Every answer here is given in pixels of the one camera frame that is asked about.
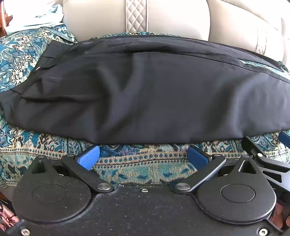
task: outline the woven blanket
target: woven blanket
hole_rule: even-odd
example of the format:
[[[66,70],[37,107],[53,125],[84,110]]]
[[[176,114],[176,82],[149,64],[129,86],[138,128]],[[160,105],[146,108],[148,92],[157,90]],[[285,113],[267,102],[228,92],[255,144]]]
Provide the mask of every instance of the woven blanket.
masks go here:
[[[104,35],[97,38],[112,36],[118,35]],[[76,42],[74,36],[66,30],[65,25],[27,30],[0,38],[0,92],[27,79],[51,40],[67,44]],[[243,63],[266,67],[248,61],[243,61]],[[287,68],[283,67],[283,69],[284,72],[277,71],[277,73],[290,78]],[[289,163],[290,149],[278,141],[277,135],[278,133],[260,135],[253,137],[253,140],[261,146],[269,158]],[[92,144],[84,141],[39,134],[11,126],[7,124],[4,113],[0,111],[1,187],[17,185],[38,154],[44,154],[51,159],[60,159],[68,153],[78,154],[90,145]],[[100,159],[93,170],[101,178],[114,185],[118,183],[167,183],[186,178],[196,171],[186,157],[189,145],[100,145]],[[221,153],[230,159],[237,159],[245,154],[241,140],[203,142],[195,145],[209,154]]]

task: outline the screw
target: screw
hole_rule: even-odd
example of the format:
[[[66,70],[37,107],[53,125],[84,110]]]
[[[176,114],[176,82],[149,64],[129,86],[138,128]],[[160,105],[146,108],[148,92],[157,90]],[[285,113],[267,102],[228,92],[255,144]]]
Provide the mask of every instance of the screw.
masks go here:
[[[187,183],[178,183],[177,185],[175,185],[175,187],[178,190],[181,190],[181,191],[185,191],[185,190],[189,190],[190,189],[190,185],[187,184]]]
[[[268,230],[266,228],[260,229],[259,230],[259,235],[260,236],[266,236],[268,234]]]
[[[149,190],[148,190],[147,188],[141,188],[141,192],[142,192],[142,193],[148,193],[148,191],[149,191]]]
[[[23,236],[29,236],[30,235],[30,231],[28,229],[22,229],[20,232],[21,232],[21,234]]]
[[[109,190],[111,188],[111,185],[109,183],[100,183],[98,184],[97,188],[99,190]]]

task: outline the leather sofa back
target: leather sofa back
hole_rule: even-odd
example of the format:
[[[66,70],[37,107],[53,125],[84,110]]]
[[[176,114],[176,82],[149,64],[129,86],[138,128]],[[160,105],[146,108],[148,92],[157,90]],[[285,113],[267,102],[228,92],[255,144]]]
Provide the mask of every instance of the leather sofa back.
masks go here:
[[[63,22],[79,41],[166,33],[248,49],[290,67],[287,0],[64,0],[63,7]]]

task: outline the black fabric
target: black fabric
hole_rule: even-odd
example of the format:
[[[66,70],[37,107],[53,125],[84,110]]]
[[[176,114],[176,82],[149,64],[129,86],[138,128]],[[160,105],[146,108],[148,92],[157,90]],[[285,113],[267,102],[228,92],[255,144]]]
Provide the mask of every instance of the black fabric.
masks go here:
[[[267,57],[179,37],[53,41],[0,93],[6,120],[96,144],[195,143],[290,129],[290,84]]]

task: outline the white cloth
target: white cloth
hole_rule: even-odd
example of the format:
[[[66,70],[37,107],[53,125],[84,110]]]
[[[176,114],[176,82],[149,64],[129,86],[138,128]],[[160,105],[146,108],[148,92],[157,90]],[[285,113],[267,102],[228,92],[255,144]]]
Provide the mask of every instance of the white cloth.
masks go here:
[[[53,5],[53,2],[43,3],[43,1],[30,0],[23,1],[26,4],[23,8],[13,13],[13,19],[9,23],[9,26],[5,28],[8,35],[15,32],[28,29],[38,29],[40,27],[56,26],[61,24],[64,16],[62,6],[60,4]]]

